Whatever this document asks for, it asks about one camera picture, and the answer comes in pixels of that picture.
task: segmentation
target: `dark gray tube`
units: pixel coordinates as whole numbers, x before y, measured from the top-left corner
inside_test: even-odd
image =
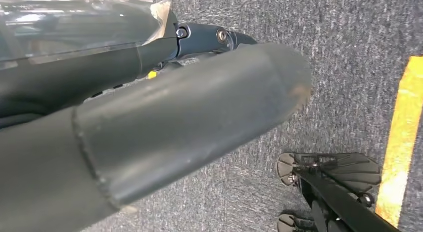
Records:
[[[75,124],[95,176],[125,205],[280,124],[310,74],[291,48],[250,46],[83,104]]]
[[[0,131],[0,231],[71,232],[283,122],[309,95],[294,50],[254,45]]]

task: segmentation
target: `gray plastic cover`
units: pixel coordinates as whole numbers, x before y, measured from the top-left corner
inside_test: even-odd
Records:
[[[0,68],[146,45],[165,37],[171,2],[0,0]]]

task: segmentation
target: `screw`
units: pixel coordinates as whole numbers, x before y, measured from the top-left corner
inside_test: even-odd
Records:
[[[297,176],[296,176],[296,175],[294,175],[294,174],[289,175],[289,176],[288,176],[288,181],[289,181],[290,183],[294,183],[294,182],[296,182],[296,181],[297,181]]]
[[[223,28],[219,28],[216,32],[216,36],[217,36],[217,40],[224,44],[227,40],[227,34],[226,34],[226,30]]]
[[[185,28],[181,27],[181,28],[178,28],[178,30],[176,30],[176,36],[178,38],[184,38],[188,36],[188,32]]]
[[[358,202],[364,204],[366,207],[371,207],[374,202],[372,195],[369,193],[362,194],[357,200]]]

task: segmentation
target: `gray carpet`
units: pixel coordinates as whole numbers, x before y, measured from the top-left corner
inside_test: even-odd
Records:
[[[308,213],[297,191],[276,177],[284,150],[360,152],[383,164],[399,80],[408,57],[423,52],[423,0],[172,1],[182,21],[297,48],[314,65],[314,94],[279,128],[86,232],[275,232],[282,210]],[[423,228],[422,126],[404,232]]]

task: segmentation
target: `yellow line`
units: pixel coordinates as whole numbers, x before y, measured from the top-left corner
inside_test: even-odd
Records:
[[[423,57],[412,56],[400,81],[376,213],[398,227],[423,106]]]

